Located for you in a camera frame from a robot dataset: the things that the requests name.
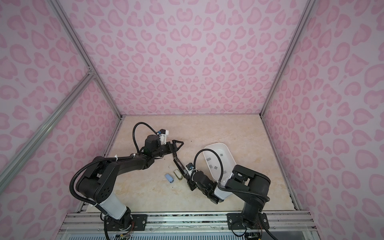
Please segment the blue mini stapler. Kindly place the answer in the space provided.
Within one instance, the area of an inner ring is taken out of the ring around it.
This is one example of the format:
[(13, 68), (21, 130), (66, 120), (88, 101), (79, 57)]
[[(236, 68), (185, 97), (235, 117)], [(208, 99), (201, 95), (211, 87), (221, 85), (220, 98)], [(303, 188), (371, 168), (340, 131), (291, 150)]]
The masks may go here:
[(167, 179), (167, 181), (169, 183), (173, 183), (174, 182), (174, 178), (170, 174), (165, 174), (165, 177), (166, 177), (166, 179)]

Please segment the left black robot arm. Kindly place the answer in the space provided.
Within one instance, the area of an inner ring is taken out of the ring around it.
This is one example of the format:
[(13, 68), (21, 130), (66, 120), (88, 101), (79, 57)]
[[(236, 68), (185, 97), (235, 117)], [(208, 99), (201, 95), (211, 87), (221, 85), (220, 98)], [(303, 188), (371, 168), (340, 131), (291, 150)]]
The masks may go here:
[(95, 206), (104, 215), (105, 222), (114, 221), (129, 226), (132, 222), (131, 210), (113, 193), (117, 177), (146, 170), (155, 160), (177, 153), (183, 145), (182, 141), (177, 140), (163, 143), (160, 135), (149, 135), (145, 145), (135, 154), (127, 157), (95, 157), (72, 177), (70, 193), (77, 200)]

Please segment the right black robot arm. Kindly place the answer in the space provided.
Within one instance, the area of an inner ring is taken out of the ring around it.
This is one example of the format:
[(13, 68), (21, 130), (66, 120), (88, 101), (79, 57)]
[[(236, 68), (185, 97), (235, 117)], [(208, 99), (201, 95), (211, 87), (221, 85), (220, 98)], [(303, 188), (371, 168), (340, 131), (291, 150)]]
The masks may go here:
[(187, 165), (189, 179), (188, 184), (193, 189), (199, 189), (211, 202), (218, 204), (223, 200), (217, 193), (231, 193), (244, 201), (244, 207), (240, 214), (227, 214), (228, 228), (232, 231), (241, 230), (268, 230), (270, 228), (267, 215), (263, 208), (270, 201), (268, 197), (271, 180), (256, 171), (236, 165), (230, 178), (223, 186), (212, 181), (202, 171), (196, 170), (192, 163)]

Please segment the beige mini stapler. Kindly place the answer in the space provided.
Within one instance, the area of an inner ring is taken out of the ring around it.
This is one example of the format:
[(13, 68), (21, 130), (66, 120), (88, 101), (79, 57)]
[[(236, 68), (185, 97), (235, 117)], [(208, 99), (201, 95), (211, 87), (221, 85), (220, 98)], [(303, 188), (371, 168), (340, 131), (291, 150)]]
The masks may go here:
[(181, 181), (183, 179), (183, 175), (179, 170), (174, 170), (174, 174), (178, 180)]

